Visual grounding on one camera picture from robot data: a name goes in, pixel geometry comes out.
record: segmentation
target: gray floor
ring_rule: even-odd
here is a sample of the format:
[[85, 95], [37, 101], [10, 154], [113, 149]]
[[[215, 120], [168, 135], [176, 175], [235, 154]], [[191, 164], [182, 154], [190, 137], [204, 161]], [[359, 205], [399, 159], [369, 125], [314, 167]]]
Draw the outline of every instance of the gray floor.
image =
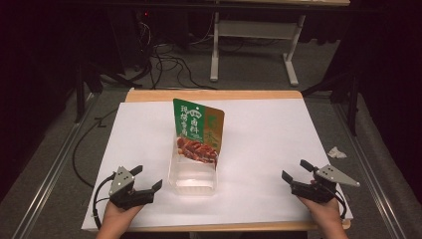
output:
[[[160, 56], [165, 54], [183, 58], [192, 73], [193, 80], [221, 90], [304, 90], [318, 83], [329, 64], [337, 44], [318, 46], [316, 42], [299, 44], [294, 56], [294, 66], [300, 81], [297, 88], [291, 88], [282, 63], [281, 53], [288, 42], [268, 45], [269, 41], [250, 40], [239, 51], [236, 44], [223, 44], [220, 55], [218, 83], [209, 83], [211, 49], [207, 44], [195, 45], [190, 51], [181, 51], [169, 46], [160, 47]], [[181, 88], [177, 81], [179, 66], [174, 61], [163, 64], [164, 71], [159, 88]], [[127, 76], [134, 74], [127, 69]], [[154, 68], [153, 78], [158, 79]], [[188, 85], [186, 69], [180, 74], [180, 82]], [[149, 77], [139, 81], [146, 88], [151, 86]], [[76, 101], [72, 96], [67, 109], [52, 123], [32, 160], [18, 178], [0, 205], [0, 238], [11, 238], [25, 217], [31, 202], [37, 196], [40, 186], [49, 174], [58, 155], [64, 155], [63, 167], [57, 180], [51, 181], [52, 191], [46, 191], [37, 208], [32, 223], [24, 231], [27, 238], [95, 238], [95, 235], [81, 230], [90, 203], [92, 190], [82, 184], [72, 170], [72, 151], [76, 142], [70, 144], [69, 152], [61, 151], [64, 143], [75, 128], [80, 127], [78, 140], [95, 123], [120, 102], [124, 101], [127, 89], [105, 84], [101, 95], [90, 97], [91, 110], [82, 124], [74, 123]], [[319, 93], [306, 98], [311, 117], [326, 151], [337, 146], [347, 154], [346, 159], [331, 159], [340, 170], [362, 183], [358, 189], [343, 187], [345, 197], [354, 215], [350, 238], [422, 238], [420, 222], [421, 205], [395, 166], [388, 150], [359, 98], [359, 112], [356, 118], [357, 137], [351, 136], [344, 126], [343, 106], [332, 105], [327, 99], [329, 93]], [[102, 156], [112, 128], [115, 115], [106, 118], [106, 127], [96, 127], [81, 143], [76, 153], [77, 168], [89, 182], [94, 183]], [[202, 238], [229, 238], [234, 234], [202, 234]], [[309, 238], [319, 238], [317, 232], [310, 232]]]

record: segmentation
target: person's right hand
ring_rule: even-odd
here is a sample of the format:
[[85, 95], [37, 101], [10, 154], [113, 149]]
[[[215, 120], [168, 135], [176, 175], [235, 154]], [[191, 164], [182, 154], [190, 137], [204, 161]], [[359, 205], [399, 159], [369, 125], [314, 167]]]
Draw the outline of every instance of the person's right hand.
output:
[[333, 198], [328, 203], [316, 203], [302, 197], [298, 199], [310, 210], [314, 222], [325, 239], [347, 239], [341, 225], [337, 199]]

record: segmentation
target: desk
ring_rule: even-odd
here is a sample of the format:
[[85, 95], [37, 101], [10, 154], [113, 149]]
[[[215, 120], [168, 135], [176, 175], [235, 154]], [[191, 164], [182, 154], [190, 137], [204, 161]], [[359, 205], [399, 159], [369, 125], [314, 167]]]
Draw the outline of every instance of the desk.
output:
[[[171, 123], [173, 119], [167, 120], [162, 117], [164, 116], [162, 111], [169, 110], [168, 114], [172, 116], [170, 101], [173, 98], [208, 101], [208, 106], [219, 106], [220, 109], [226, 110], [223, 147], [218, 169], [219, 185], [216, 194], [212, 197], [177, 196], [166, 182], [174, 126]], [[140, 216], [133, 220], [129, 228], [130, 231], [306, 231], [316, 229], [308, 210], [291, 195], [290, 187], [281, 179], [281, 172], [284, 169], [297, 180], [311, 179], [312, 176], [299, 166], [301, 158], [311, 158], [311, 162], [315, 165], [328, 163], [299, 92], [130, 91], [125, 101], [126, 103], [120, 105], [117, 113], [96, 187], [120, 164], [128, 169], [137, 164], [143, 164], [144, 171], [136, 177], [135, 187], [140, 180], [142, 180], [141, 188], [149, 188], [158, 179], [164, 180], [163, 187], [155, 195], [154, 203], [146, 205], [142, 209]], [[245, 111], [245, 108], [231, 107], [243, 103], [248, 103], [248, 111], [255, 113], [256, 109], [261, 110], [262, 113], [268, 113], [268, 109], [270, 109], [271, 118], [276, 118], [280, 122], [279, 126], [283, 131], [276, 135], [285, 143], [273, 140], [265, 141], [266, 149], [275, 147], [278, 151], [271, 155], [260, 151], [258, 164], [262, 165], [260, 170], [257, 170], [257, 164], [251, 164], [252, 166], [248, 167], [249, 163], [257, 163], [257, 160], [245, 163], [248, 153], [245, 154], [238, 150], [239, 148], [247, 150], [247, 144], [243, 143], [249, 143], [250, 140], [257, 147], [261, 141], [245, 137], [248, 134], [243, 129], [249, 127], [248, 123], [254, 116]], [[251, 119], [233, 124], [238, 121], [238, 118], [244, 119], [245, 114]], [[160, 128], [155, 128], [151, 124], [152, 121], [157, 120], [170, 122], [170, 125], [161, 124], [166, 128], [164, 134], [158, 132], [161, 130]], [[152, 128], [154, 137], [145, 136], [148, 128]], [[270, 134], [274, 134], [275, 131], [265, 131], [266, 138], [271, 138]], [[250, 135], [255, 133], [257, 133], [256, 130], [249, 132]], [[261, 135], [255, 135], [255, 138], [261, 139]], [[233, 149], [231, 145], [236, 145], [237, 148]], [[239, 161], [236, 161], [239, 158], [245, 165], [239, 166]], [[271, 172], [267, 172], [268, 164], [263, 163], [268, 160], [271, 163]], [[250, 202], [244, 200], [245, 197], [241, 197], [242, 200], [237, 200], [236, 195], [245, 195], [242, 193], [250, 193], [250, 198], [254, 200]], [[99, 198], [103, 197], [106, 197], [106, 189], [100, 193]], [[104, 206], [104, 204], [98, 205], [100, 218], [102, 218]], [[252, 206], [256, 211], [245, 210]], [[96, 231], [97, 227], [91, 217], [91, 211], [92, 209], [89, 208], [83, 229]], [[344, 228], [350, 226], [351, 213], [348, 213], [346, 218], [348, 220], [344, 222]]]
[[[302, 0], [228, 0], [220, 2], [253, 2], [253, 3], [275, 3], [275, 4], [299, 4], [319, 6], [348, 6], [349, 0], [326, 0], [326, 1], [302, 1]], [[306, 15], [301, 15], [296, 23], [272, 23], [252, 21], [231, 21], [220, 20], [219, 12], [214, 13], [214, 45], [211, 58], [211, 82], [218, 81], [219, 50], [218, 40], [220, 36], [286, 39], [291, 41], [291, 47], [283, 54], [286, 71], [291, 86], [296, 87], [299, 82], [292, 64], [292, 57], [305, 23]]]

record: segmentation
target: table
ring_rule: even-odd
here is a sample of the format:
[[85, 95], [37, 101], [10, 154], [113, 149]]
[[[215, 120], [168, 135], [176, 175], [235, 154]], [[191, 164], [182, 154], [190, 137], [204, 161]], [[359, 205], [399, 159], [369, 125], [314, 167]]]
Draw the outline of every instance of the table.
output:
[[[323, 0], [323, 1], [297, 1], [297, 0], [228, 0], [220, 2], [252, 2], [252, 3], [275, 3], [275, 4], [299, 4], [299, 5], [319, 5], [319, 6], [348, 6], [349, 0]], [[266, 38], [266, 39], [286, 39], [291, 41], [291, 46], [287, 53], [283, 54], [286, 71], [292, 87], [299, 84], [292, 57], [298, 44], [299, 36], [305, 23], [306, 15], [301, 15], [296, 23], [273, 23], [273, 22], [253, 22], [253, 21], [232, 21], [220, 20], [219, 12], [214, 13], [214, 45], [211, 58], [211, 82], [218, 81], [219, 50], [218, 40], [220, 36], [226, 37], [246, 37], [246, 38]]]
[[[320, 141], [317, 137], [317, 133], [315, 132], [315, 128], [312, 124], [311, 118], [309, 117], [308, 110], [306, 109], [305, 103], [302, 99], [302, 95], [299, 92], [285, 92], [285, 91], [130, 91], [127, 94], [127, 97], [125, 99], [125, 104], [120, 105], [120, 109], [117, 113], [116, 120], [114, 122], [114, 126], [112, 129], [112, 133], [110, 136], [110, 140], [108, 142], [107, 150], [105, 151], [105, 157], [103, 159], [102, 167], [100, 168], [99, 177], [96, 183], [96, 187], [98, 184], [103, 181], [103, 179], [109, 175], [111, 170], [116, 170], [114, 168], [118, 164], [122, 164], [122, 160], [115, 161], [115, 158], [118, 156], [119, 158], [124, 158], [124, 166], [128, 167], [128, 169], [131, 169], [134, 166], [134, 163], [142, 163], [139, 162], [141, 159], [139, 158], [139, 154], [130, 152], [131, 150], [137, 150], [134, 148], [139, 148], [139, 144], [137, 144], [137, 141], [142, 141], [142, 143], [145, 142], [144, 139], [141, 137], [136, 136], [135, 138], [132, 138], [132, 135], [129, 135], [128, 133], [135, 133], [138, 131], [138, 128], [132, 123], [139, 123], [144, 124], [145, 121], [141, 121], [144, 118], [149, 118], [147, 115], [140, 115], [140, 112], [133, 112], [133, 111], [126, 111], [126, 114], [130, 114], [129, 118], [124, 118], [122, 116], [122, 113], [124, 113], [124, 108], [129, 107], [131, 109], [136, 109], [137, 106], [145, 107], [147, 106], [148, 109], [153, 110], [157, 109], [156, 106], [165, 107], [166, 104], [168, 104], [165, 101], [171, 101], [173, 98], [181, 98], [188, 101], [208, 101], [208, 104], [217, 104], [224, 101], [224, 104], [220, 104], [220, 107], [223, 106], [230, 106], [230, 104], [234, 104], [234, 106], [237, 106], [237, 104], [242, 104], [244, 102], [252, 103], [250, 104], [251, 109], [255, 106], [259, 106], [261, 110], [263, 109], [265, 105], [271, 105], [276, 104], [277, 106], [280, 106], [281, 109], [289, 109], [290, 114], [286, 114], [284, 110], [277, 113], [277, 109], [274, 109], [274, 114], [282, 114], [286, 116], [285, 119], [280, 119], [280, 122], [286, 122], [287, 120], [298, 120], [301, 124], [302, 128], [304, 128], [305, 132], [299, 132], [296, 128], [290, 125], [286, 125], [284, 123], [283, 129], [285, 131], [285, 134], [282, 134], [284, 136], [288, 135], [291, 141], [294, 143], [298, 143], [298, 140], [301, 138], [306, 138], [304, 141], [302, 141], [300, 144], [301, 146], [305, 146], [307, 150], [304, 150], [302, 152], [296, 152], [296, 148], [290, 148], [290, 145], [286, 143], [285, 145], [279, 146], [282, 151], [285, 151], [289, 157], [290, 153], [292, 154], [299, 154], [300, 156], [303, 156], [305, 158], [313, 158], [318, 163], [328, 163], [328, 160], [326, 158], [326, 155], [320, 145]], [[138, 103], [138, 102], [144, 102], [145, 104], [132, 104], [132, 103]], [[202, 198], [202, 199], [196, 199], [196, 198], [180, 198], [176, 196], [174, 193], [168, 190], [168, 185], [165, 182], [166, 178], [164, 179], [163, 188], [157, 192], [155, 195], [155, 201], [153, 204], [147, 205], [142, 209], [141, 213], [142, 215], [140, 217], [136, 217], [133, 220], [133, 224], [129, 228], [129, 231], [274, 231], [274, 230], [281, 230], [281, 231], [307, 231], [307, 230], [314, 230], [316, 229], [316, 226], [313, 224], [308, 210], [302, 206], [294, 197], [290, 194], [290, 188], [289, 186], [282, 181], [281, 179], [281, 172], [283, 169], [287, 168], [287, 171], [297, 177], [298, 179], [302, 180], [308, 180], [309, 176], [306, 173], [305, 170], [301, 169], [299, 167], [299, 160], [290, 160], [288, 163], [275, 161], [275, 166], [273, 167], [274, 172], [269, 173], [274, 176], [275, 181], [274, 183], [271, 183], [272, 190], [277, 190], [278, 192], [282, 192], [283, 194], [283, 204], [280, 205], [281, 211], [289, 211], [289, 208], [294, 208], [293, 213], [289, 212], [290, 215], [288, 217], [292, 217], [294, 219], [292, 220], [274, 220], [273, 218], [280, 217], [280, 215], [268, 215], [269, 218], [267, 218], [267, 215], [260, 216], [255, 215], [255, 218], [228, 218], [229, 216], [223, 215], [223, 217], [219, 217], [220, 213], [222, 213], [222, 207], [224, 210], [232, 210], [233, 215], [236, 215], [236, 213], [241, 213], [239, 208], [236, 209], [236, 205], [224, 205], [226, 201], [229, 201], [230, 197], [225, 197], [227, 194], [230, 194], [230, 191], [224, 191], [224, 188], [230, 188], [233, 185], [239, 185], [238, 183], [229, 183], [226, 181], [230, 181], [233, 178], [227, 177], [231, 173], [235, 174], [235, 172], [230, 171], [229, 168], [233, 169], [233, 165], [230, 165], [229, 160], [224, 160], [224, 156], [226, 155], [228, 158], [232, 158], [232, 162], [235, 163], [235, 159], [233, 155], [237, 155], [238, 152], [236, 151], [235, 154], [233, 154], [233, 149], [230, 148], [230, 146], [224, 146], [224, 140], [227, 143], [226, 145], [233, 145], [233, 140], [238, 141], [238, 143], [242, 143], [239, 141], [240, 137], [236, 135], [235, 132], [237, 128], [241, 128], [243, 124], [247, 124], [245, 121], [244, 123], [238, 123], [236, 125], [231, 124], [230, 117], [227, 117], [229, 115], [236, 115], [239, 112], [236, 112], [235, 114], [231, 114], [232, 111], [226, 112], [226, 119], [225, 119], [225, 132], [223, 132], [223, 148], [221, 151], [221, 160], [219, 162], [219, 168], [221, 168], [219, 172], [219, 178], [220, 184], [217, 188], [219, 190], [221, 188], [220, 192], [217, 192], [216, 195], [210, 198]], [[161, 118], [160, 110], [157, 110], [156, 112], [147, 111], [148, 115], [153, 116], [153, 120], [157, 120]], [[300, 116], [300, 119], [293, 119], [290, 116]], [[130, 137], [129, 140], [127, 140], [128, 143], [122, 144], [122, 140], [117, 135], [121, 134], [123, 137]], [[156, 138], [150, 138], [151, 140], [157, 140], [161, 141], [162, 144], [160, 146], [161, 151], [165, 151], [166, 148], [172, 147], [171, 143], [165, 143], [163, 139], [166, 139], [166, 136], [162, 137], [160, 133], [157, 133], [154, 137]], [[154, 144], [146, 146], [146, 148], [153, 147]], [[143, 156], [147, 157], [150, 154], [147, 150], [144, 152]], [[144, 165], [144, 171], [142, 174], [139, 175], [139, 180], [143, 180], [141, 185], [146, 185], [144, 187], [150, 187], [153, 182], [157, 180], [157, 176], [165, 177], [165, 172], [162, 171], [162, 169], [157, 169], [156, 167], [159, 166], [159, 164], [162, 163], [162, 165], [168, 165], [169, 163], [169, 157], [171, 155], [171, 149], [168, 153], [168, 160], [164, 159], [164, 162], [158, 161], [157, 158], [155, 158], [153, 155], [150, 155], [151, 158], [154, 160], [154, 164], [152, 163], [146, 163]], [[261, 159], [264, 160], [265, 153], [261, 153]], [[136, 158], [135, 162], [130, 159], [131, 157]], [[242, 154], [242, 159], [246, 160], [247, 157]], [[302, 173], [302, 176], [298, 175], [298, 171], [296, 171], [294, 168], [299, 169], [298, 171], [304, 172]], [[237, 178], [245, 178], [245, 175], [240, 174], [237, 175]], [[258, 176], [260, 178], [259, 180], [254, 180], [254, 182], [251, 182], [251, 185], [259, 185], [259, 181], [261, 180], [261, 176]], [[274, 195], [263, 195], [260, 194], [260, 186], [254, 187], [254, 190], [256, 188], [257, 195], [255, 195], [255, 198], [261, 198], [260, 200], [263, 200], [265, 198], [265, 203], [261, 204], [269, 204], [270, 209], [271, 206], [274, 205], [274, 199], [278, 200], [280, 197], [279, 193], [271, 193]], [[242, 189], [239, 189], [237, 192], [245, 192], [245, 190], [242, 191]], [[219, 202], [219, 205], [222, 205], [222, 207], [209, 207], [209, 208], [203, 208], [203, 207], [197, 207], [196, 205], [214, 205], [213, 200], [221, 199]], [[177, 201], [178, 204], [173, 205], [172, 203], [174, 201]], [[248, 202], [239, 202], [241, 205], [248, 206]], [[98, 206], [98, 210], [100, 213], [104, 211], [104, 204]], [[210, 210], [215, 210], [213, 215], [210, 215]], [[257, 208], [258, 211], [266, 214], [272, 214], [268, 206], [262, 206], [261, 208]], [[346, 216], [347, 220], [344, 221], [343, 227], [348, 228], [350, 226], [350, 219], [352, 218], [351, 213]], [[196, 223], [193, 221], [204, 221], [204, 224]], [[90, 230], [90, 231], [96, 231], [97, 228], [95, 226], [94, 220], [91, 217], [91, 211], [90, 208], [87, 212], [83, 229]]]

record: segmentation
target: braised meat image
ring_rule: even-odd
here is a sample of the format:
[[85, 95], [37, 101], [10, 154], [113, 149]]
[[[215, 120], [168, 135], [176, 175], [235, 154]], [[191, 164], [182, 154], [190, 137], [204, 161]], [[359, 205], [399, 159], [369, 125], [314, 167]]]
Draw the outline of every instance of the braised meat image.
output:
[[179, 137], [177, 139], [177, 147], [178, 153], [183, 154], [187, 158], [217, 164], [217, 151], [207, 144], [190, 140], [186, 137]]

